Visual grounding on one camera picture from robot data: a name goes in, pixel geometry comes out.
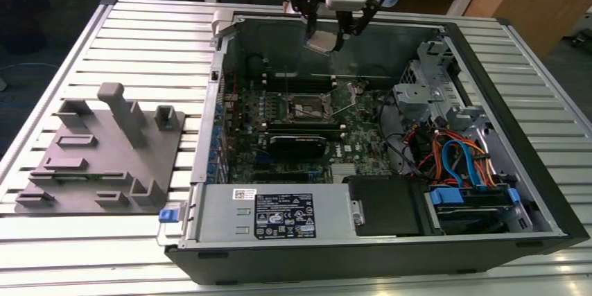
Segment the metal bracket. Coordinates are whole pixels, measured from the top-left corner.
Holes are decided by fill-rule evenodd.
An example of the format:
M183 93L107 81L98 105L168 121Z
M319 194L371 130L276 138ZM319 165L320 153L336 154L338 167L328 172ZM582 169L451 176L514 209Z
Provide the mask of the metal bracket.
M214 12L212 18L212 34L214 39L227 36L235 31L235 11L234 10L218 10Z

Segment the blue latch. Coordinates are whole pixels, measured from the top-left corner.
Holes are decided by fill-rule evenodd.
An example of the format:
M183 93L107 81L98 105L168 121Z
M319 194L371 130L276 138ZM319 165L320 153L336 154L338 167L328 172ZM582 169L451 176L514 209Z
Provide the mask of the blue latch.
M432 204L464 204L460 189L456 187L439 187L430 192Z
M179 209L162 209L159 213L160 223L178 223L179 222Z
M510 199L512 199L512 202L520 201L520 193L516 189L510 188L508 189Z

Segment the wire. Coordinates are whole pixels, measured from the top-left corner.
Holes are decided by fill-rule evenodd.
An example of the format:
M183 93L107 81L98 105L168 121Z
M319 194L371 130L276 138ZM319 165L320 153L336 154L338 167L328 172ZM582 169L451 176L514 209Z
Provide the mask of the wire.
M460 178L458 173L451 169L451 166L448 165L448 148L450 148L450 146L454 143L459 144L460 147L463 148L464 157L467 159L467 170L468 170L468 173L470 173L471 182L474 183L475 186L480 186L482 185L482 180L479 179L479 176L478 176L478 174L475 172L474 156L471 155L468 145L463 141L451 140L451 141L448 141L444 144L444 147L443 147L443 165L444 165L444 169L446 169L446 171L448 171L451 176L456 179L458 183L463 184L463 179Z
M410 148L408 146L403 147L403 150L400 151L403 153L403 156L406 156L406 149L408 149L408 148ZM406 168L406 164L402 163L400 164L399 175L403 174L404 168Z
M56 65L46 64L44 62L23 62L20 64L12 64L12 65L0 67L0 71L4 71L6 69L12 69L14 67L18 67L18 66L46 66L46 67L52 67L54 69L59 69L59 67Z
M264 153L264 154L267 154L267 155L271 155L268 152L266 152L263 149L259 149L259 148L254 148L258 152L262 152L262 153Z

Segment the black cable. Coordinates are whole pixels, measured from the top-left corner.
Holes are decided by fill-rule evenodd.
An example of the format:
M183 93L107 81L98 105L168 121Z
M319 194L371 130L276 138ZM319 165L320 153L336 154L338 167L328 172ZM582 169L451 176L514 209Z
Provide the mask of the black cable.
M408 146L406 146L406 147L403 147L403 150L400 151L402 153L403 153L403 156L406 156L406 150L408 150L410 149L410 147ZM404 168L406 168L406 164L400 164L400 170L399 170L399 175L402 175L403 174L403 170L404 170Z
M404 135L404 134L400 134L400 133L391 133L387 137L386 137L386 135L384 135L384 132L383 132L383 112L384 112L384 109L386 109L386 104L387 104L387 100L388 100L388 97L391 97L392 96L392 90L388 92L388 94L387 94L387 96L386 96L386 99L384 99L384 101L383 101L383 105L380 106L380 111L379 111L379 133L380 133L380 136L383 137L383 139L386 140L386 143L387 143L387 146L388 146L388 148L400 156L400 158L406 161L406 163L408 163L408 165L410 165L410 168L411 168L411 170L414 171L414 173L415 173L415 175L416 176L419 176L419 177L422 177L422 178L428 178L428 179L431 179L419 169L418 169L418 167L415 166L415 163L411 161L411 159L408 159L407 158L407 156L406 156L406 154L404 154L404 149L403 149L403 152L400 151L400 150L398 150L398 148L392 145L392 143L388 141L388 138L391 138L394 135Z

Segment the motherboard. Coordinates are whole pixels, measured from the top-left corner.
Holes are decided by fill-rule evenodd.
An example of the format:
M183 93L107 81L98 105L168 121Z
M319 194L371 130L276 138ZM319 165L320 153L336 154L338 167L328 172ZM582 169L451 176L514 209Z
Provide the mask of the motherboard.
M334 183L392 174L376 122L383 90L331 76L296 84L286 73L228 81L231 183Z

